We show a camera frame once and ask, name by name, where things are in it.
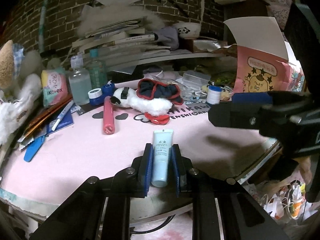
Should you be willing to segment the clear plastic bag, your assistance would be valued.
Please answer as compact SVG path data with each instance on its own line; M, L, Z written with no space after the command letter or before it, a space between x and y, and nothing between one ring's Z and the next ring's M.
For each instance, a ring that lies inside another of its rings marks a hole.
M181 97L187 101L199 99L205 94L203 87L206 88L210 82L210 76L188 70L184 72L182 77L176 79L176 82L181 90Z

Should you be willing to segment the blue card booklet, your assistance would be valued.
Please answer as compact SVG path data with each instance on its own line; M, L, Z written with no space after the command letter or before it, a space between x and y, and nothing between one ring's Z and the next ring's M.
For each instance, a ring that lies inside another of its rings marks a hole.
M56 118L53 119L48 125L47 125L47 135L52 134L54 132L57 132L61 129L64 129L68 126L71 126L72 124L74 124L73 122L73 118L72 118L72 114L71 114L71 110L69 110L65 116L63 117L63 119L60 121L60 123L58 124L57 128L52 131L52 127L54 126L55 122L56 122Z

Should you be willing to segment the green bottle teal cap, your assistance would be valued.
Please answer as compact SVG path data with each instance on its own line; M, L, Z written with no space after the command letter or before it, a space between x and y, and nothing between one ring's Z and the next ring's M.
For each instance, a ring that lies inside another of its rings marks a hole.
M86 64L86 69L90 75L92 89L101 88L108 83L105 66L98 59L97 49L92 49L89 53L91 60Z

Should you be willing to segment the pink cartoon cardboard box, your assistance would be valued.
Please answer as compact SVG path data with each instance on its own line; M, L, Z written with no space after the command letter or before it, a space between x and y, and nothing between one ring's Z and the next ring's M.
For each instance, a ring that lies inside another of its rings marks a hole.
M224 24L237 45L234 93L302 91L302 66L274 17L231 18Z

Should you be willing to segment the white panda bowl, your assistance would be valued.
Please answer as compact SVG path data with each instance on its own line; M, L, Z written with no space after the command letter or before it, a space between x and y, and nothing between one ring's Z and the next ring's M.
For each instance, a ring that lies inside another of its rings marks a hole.
M180 38L197 39L200 36L201 25L199 23L182 22L174 24L173 27Z

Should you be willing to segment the blue cap white jar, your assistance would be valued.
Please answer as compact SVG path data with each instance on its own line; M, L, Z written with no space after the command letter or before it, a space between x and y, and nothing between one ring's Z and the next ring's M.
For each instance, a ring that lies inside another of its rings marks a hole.
M209 85L206 102L210 105L216 105L220 103L222 89L220 87Z

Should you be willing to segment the blue white contact lens case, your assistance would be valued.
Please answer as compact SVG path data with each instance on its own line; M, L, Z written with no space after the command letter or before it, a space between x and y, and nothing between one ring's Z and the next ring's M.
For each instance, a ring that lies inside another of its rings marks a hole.
M107 96L112 96L116 90L114 83L108 83L101 88L95 88L88 92L89 104L99 106L104 103Z

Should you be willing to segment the white plush toy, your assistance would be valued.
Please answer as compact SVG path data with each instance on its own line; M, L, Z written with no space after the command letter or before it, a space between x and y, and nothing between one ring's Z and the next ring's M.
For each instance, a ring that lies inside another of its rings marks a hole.
M1 146L25 122L41 93L41 79L37 74L27 76L14 101L5 102L1 91Z

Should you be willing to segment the navy red plush costume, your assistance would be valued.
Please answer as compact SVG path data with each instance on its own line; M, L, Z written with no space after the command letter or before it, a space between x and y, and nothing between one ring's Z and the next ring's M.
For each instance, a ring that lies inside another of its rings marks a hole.
M165 84L152 79L141 79L136 90L138 97L152 99L167 99L175 105L182 105L181 90L176 84Z

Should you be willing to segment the light blue cream tube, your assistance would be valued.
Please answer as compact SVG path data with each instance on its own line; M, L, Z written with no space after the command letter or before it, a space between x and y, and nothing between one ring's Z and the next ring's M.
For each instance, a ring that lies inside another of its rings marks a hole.
M172 129L163 129L153 132L151 184L157 188L167 186L173 133Z

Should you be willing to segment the pink desk mat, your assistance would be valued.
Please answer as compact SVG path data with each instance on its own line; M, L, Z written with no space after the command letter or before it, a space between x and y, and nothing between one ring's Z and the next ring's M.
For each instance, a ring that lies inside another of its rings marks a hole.
M39 217L49 216L88 177L104 179L131 165L161 129L132 109L114 110L116 132L102 130L102 108L73 114L73 123L46 137L35 157L12 152L3 170L1 200ZM189 103L170 111L164 129L193 165L212 177L244 179L265 158L276 140L255 130L213 126L209 106Z

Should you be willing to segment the white fluffy fur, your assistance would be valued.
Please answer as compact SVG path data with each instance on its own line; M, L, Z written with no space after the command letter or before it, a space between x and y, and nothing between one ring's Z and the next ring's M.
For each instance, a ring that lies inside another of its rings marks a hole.
M86 33L104 26L138 18L144 19L144 26L148 30L165 27L165 22L161 17L139 5L102 5L99 7L85 5L78 18L80 24L76 33L79 37L84 37Z

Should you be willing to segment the purple cloth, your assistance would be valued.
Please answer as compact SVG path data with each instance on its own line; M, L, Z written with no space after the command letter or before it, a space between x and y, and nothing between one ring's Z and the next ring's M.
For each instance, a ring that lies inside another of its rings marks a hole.
M178 32L174 27L164 27L153 34L157 43L170 47L171 50L178 49Z

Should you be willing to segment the Kotex pad pack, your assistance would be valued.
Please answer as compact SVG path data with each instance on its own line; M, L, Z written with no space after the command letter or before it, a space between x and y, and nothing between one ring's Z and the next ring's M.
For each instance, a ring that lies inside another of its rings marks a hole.
M43 70L41 82L44 107L59 103L68 94L65 70L62 67Z

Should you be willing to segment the pink cylindrical tube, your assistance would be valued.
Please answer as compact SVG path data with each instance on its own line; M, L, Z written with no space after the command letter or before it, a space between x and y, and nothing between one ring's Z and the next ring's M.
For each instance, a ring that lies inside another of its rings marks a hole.
M106 135L112 135L116 131L114 124L113 106L110 102L110 97L107 96L104 100L103 109L103 132Z

